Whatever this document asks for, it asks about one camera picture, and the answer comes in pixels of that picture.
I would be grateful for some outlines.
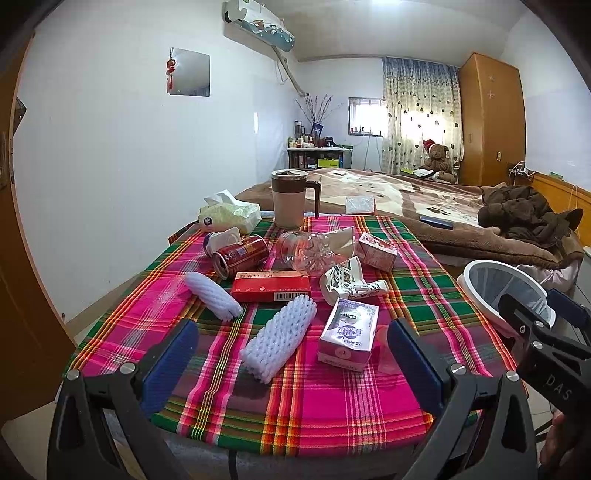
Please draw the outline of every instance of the dried branches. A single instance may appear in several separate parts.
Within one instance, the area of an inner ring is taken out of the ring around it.
[[[332,99],[332,96],[325,95],[320,102],[320,106],[318,106],[318,96],[315,96],[314,100],[312,100],[312,98],[308,95],[306,97],[306,109],[302,107],[301,103],[297,99],[295,102],[306,116],[306,120],[310,122],[311,126],[314,126],[314,124],[322,124],[322,120],[326,120],[332,112],[343,106],[341,103],[329,111],[329,105]]]

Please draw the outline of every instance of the square mirror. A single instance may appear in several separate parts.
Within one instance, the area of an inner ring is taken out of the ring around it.
[[[173,48],[171,59],[174,60],[172,88],[170,95],[210,96],[209,55],[182,48]]]

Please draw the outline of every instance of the santa hat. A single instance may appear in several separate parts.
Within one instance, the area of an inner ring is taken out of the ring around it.
[[[427,150],[428,155],[431,155],[431,148],[433,145],[437,145],[433,140],[423,140],[423,147]]]

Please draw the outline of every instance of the cup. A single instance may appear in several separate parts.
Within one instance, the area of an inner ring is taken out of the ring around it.
[[[306,189],[314,189],[314,212],[320,209],[320,182],[308,180],[303,170],[275,170],[271,173],[275,224],[280,228],[297,229],[304,223]]]

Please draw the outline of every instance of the wooden headboard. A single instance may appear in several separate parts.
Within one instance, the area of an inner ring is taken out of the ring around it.
[[[582,208],[583,220],[577,233],[583,246],[591,245],[591,192],[543,173],[534,173],[531,186],[546,197],[556,213]]]

